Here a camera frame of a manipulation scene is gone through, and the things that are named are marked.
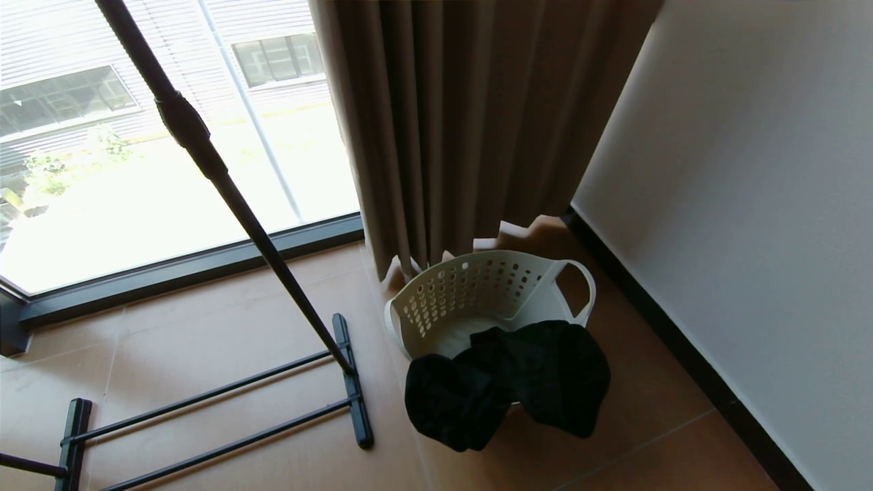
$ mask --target building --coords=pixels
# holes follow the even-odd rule
[[[260,113],[330,99],[306,0],[125,3],[175,86],[209,123],[246,116],[202,8]],[[148,87],[96,4],[0,3],[0,188],[20,194],[27,156],[75,151],[98,123],[130,141],[166,135]]]

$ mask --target brown curtain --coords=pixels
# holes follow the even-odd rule
[[[563,214],[662,0],[310,0],[380,278]]]

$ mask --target tile floor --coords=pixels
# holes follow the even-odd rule
[[[349,321],[376,443],[364,452],[344,412],[195,472],[166,489],[775,489],[730,426],[670,352],[593,264],[564,225],[541,218],[505,227],[497,246],[572,258],[598,285],[589,329],[613,373],[595,434],[581,440],[507,417],[481,453],[455,453],[406,418],[408,363],[383,334],[380,284],[363,244],[290,262],[326,322]],[[561,278],[570,298],[584,281]],[[24,356],[0,362],[0,451],[55,462],[66,408],[95,402],[91,427],[135,415],[321,350],[303,316],[266,270],[143,301],[43,330]],[[340,370],[323,363],[200,405],[176,418],[105,437],[86,452],[83,489],[100,489],[345,397]],[[0,487],[52,488],[51,478],[0,468]]]

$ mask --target building window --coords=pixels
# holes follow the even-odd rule
[[[236,43],[233,51],[249,87],[324,72],[315,34]]]
[[[0,136],[136,107],[111,66],[0,90]]]

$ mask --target white plastic basket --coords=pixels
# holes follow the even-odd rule
[[[555,280],[575,266],[588,281],[588,304],[570,312]],[[507,331],[549,320],[585,326],[595,304],[591,272],[573,260],[551,260],[515,251],[465,254],[416,276],[385,304],[385,327],[409,359],[429,353],[455,357],[470,335],[498,326]],[[392,308],[400,320],[395,326]]]

